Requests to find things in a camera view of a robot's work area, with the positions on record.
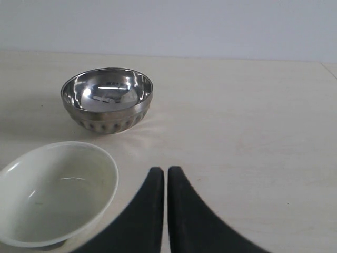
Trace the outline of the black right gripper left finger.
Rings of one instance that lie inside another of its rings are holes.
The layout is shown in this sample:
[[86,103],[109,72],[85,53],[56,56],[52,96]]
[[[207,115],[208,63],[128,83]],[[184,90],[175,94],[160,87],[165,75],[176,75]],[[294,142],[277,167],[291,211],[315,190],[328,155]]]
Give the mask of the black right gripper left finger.
[[153,167],[118,217],[74,252],[160,252],[163,217],[164,172],[159,167]]

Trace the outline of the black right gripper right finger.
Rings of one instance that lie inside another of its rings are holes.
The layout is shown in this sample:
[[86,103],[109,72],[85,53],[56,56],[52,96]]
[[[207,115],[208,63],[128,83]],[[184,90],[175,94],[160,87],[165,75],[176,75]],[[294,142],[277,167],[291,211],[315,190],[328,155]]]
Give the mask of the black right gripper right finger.
[[171,252],[267,252],[220,219],[197,194],[181,167],[170,167],[167,175]]

